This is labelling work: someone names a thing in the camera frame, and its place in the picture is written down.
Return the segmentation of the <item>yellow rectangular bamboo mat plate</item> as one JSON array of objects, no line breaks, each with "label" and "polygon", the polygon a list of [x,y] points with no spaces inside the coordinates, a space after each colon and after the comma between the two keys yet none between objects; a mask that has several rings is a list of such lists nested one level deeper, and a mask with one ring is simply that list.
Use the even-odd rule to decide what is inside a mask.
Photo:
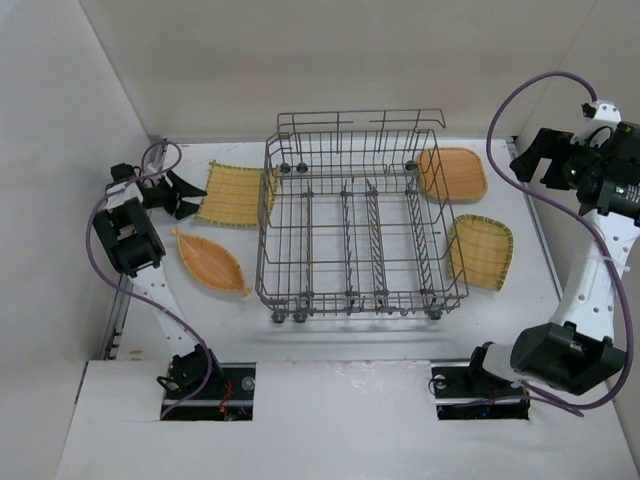
[{"label": "yellow rectangular bamboo mat plate", "polygon": [[253,228],[259,226],[259,212],[264,208],[270,214],[274,204],[277,175],[267,182],[267,196],[261,200],[263,170],[232,166],[212,161],[202,199],[195,217],[217,226]]}]

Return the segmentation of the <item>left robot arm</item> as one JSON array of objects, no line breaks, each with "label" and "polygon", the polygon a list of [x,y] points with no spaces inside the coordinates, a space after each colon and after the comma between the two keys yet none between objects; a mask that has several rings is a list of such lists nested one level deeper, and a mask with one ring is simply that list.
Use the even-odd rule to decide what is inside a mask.
[{"label": "left robot arm", "polygon": [[147,183],[140,168],[126,163],[112,167],[111,177],[107,199],[92,227],[111,265],[138,289],[134,295],[156,309],[171,353],[169,371],[158,383],[176,394],[199,392],[219,374],[219,367],[183,318],[165,275],[166,250],[148,212],[161,208],[182,220],[198,210],[190,199],[204,197],[206,192],[171,171]]}]

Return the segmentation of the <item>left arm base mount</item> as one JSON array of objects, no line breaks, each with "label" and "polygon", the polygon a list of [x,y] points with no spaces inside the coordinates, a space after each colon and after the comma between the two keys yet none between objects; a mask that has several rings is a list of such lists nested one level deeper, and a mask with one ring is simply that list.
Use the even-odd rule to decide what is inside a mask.
[{"label": "left arm base mount", "polygon": [[255,363],[223,364],[224,378],[214,376],[197,395],[178,403],[184,396],[167,376],[156,381],[164,389],[160,419],[162,421],[233,422],[253,419],[256,389]]}]

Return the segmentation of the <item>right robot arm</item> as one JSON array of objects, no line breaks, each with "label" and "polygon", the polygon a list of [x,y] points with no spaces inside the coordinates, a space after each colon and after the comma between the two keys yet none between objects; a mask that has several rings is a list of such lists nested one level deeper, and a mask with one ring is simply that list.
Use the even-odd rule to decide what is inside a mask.
[{"label": "right robot arm", "polygon": [[551,319],[522,331],[511,345],[477,347],[469,372],[502,383],[537,380],[582,395],[631,357],[629,348],[613,344],[613,310],[639,237],[639,127],[607,121],[581,135],[542,128],[510,168],[529,182],[541,159],[551,162],[542,184],[575,191],[580,208],[573,216],[591,238],[577,249]]}]

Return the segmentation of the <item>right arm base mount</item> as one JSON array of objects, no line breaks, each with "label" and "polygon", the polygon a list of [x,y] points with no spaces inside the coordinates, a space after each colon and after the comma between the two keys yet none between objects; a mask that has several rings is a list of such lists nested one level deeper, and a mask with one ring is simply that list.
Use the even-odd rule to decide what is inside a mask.
[{"label": "right arm base mount", "polygon": [[529,419],[530,401],[523,387],[472,374],[468,360],[432,362],[428,389],[441,421]]}]

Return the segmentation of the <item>orange fish-shaped woven plate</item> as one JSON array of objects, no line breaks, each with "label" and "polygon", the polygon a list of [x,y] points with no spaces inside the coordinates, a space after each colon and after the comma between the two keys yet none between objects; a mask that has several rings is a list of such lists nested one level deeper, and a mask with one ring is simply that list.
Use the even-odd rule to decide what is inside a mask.
[{"label": "orange fish-shaped woven plate", "polygon": [[176,239],[185,268],[202,285],[244,297],[251,293],[240,264],[227,249],[204,237],[184,233],[177,226],[170,233]]}]

